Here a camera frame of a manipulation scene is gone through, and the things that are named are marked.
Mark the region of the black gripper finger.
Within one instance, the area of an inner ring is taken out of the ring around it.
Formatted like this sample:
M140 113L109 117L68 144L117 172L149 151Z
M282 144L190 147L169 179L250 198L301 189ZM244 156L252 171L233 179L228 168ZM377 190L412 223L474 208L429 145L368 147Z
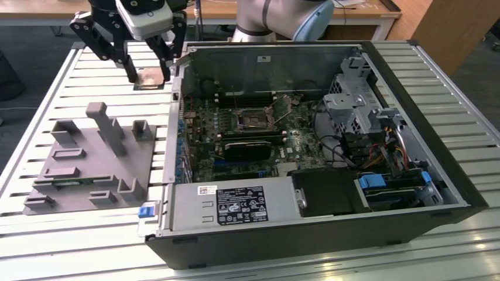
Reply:
M113 44L101 35L94 25L110 33ZM125 70L129 82L134 83L137 71L125 44L132 36L118 13L116 11L80 11L74 14L69 26L98 59L112 60L116 67Z
M173 59L178 59L182 53L182 45L186 31L186 13L174 13L172 17L172 28L173 40L166 45L162 37L154 35L145 39L145 43L150 50L154 52L160 60L160 69L162 73L162 80L168 82L170 80L170 70Z

